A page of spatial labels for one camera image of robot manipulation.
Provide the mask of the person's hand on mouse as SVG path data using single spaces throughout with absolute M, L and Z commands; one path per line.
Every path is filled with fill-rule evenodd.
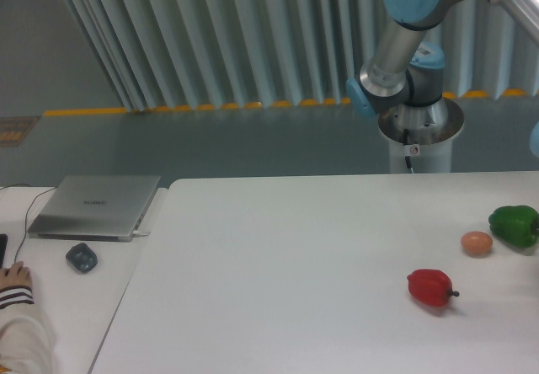
M 32 289 L 33 281 L 29 267 L 23 261 L 15 262 L 8 268 L 0 270 L 0 289 L 2 291 L 12 287 L 28 287 Z

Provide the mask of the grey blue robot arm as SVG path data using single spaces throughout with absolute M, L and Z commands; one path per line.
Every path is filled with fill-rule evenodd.
M 464 0 L 383 0 L 391 18 L 374 56 L 348 79 L 355 111 L 377 117 L 382 133 L 407 156 L 428 145 L 450 142 L 464 116 L 442 97 L 443 50 L 424 42 L 449 9 Z M 538 0 L 487 0 L 501 6 L 526 33 L 538 39 Z

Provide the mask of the cream striped sleeve forearm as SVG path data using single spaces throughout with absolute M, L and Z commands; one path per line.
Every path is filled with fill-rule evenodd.
M 1 373 L 52 373 L 52 337 L 29 286 L 1 290 Z

